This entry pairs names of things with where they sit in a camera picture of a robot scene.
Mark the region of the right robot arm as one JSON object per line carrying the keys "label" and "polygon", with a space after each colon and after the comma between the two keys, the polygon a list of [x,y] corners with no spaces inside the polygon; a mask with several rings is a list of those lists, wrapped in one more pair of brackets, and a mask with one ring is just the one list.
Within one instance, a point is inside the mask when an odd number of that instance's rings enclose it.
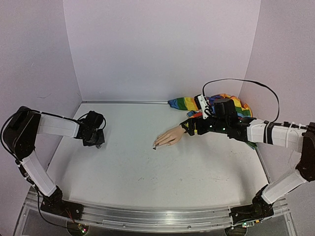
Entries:
{"label": "right robot arm", "polygon": [[226,134],[244,143],[265,143],[291,149],[301,154],[296,167],[263,188],[258,197],[271,205],[298,186],[315,179],[315,124],[303,126],[290,122],[269,122],[252,117],[240,118],[232,99],[214,101],[215,113],[202,96],[198,96],[202,115],[189,118],[181,127],[193,136],[208,132]]}

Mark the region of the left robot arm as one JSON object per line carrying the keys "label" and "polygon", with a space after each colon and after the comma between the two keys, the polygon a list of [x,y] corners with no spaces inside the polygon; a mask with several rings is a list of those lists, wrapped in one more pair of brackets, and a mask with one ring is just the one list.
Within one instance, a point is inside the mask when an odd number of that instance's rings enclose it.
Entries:
{"label": "left robot arm", "polygon": [[58,190],[36,153],[39,135],[47,134],[81,140],[85,147],[100,148],[105,143],[103,114],[89,111],[78,119],[21,106],[0,130],[0,142],[15,159],[24,179],[49,197],[47,206],[54,214],[66,211],[66,203],[54,193]]}

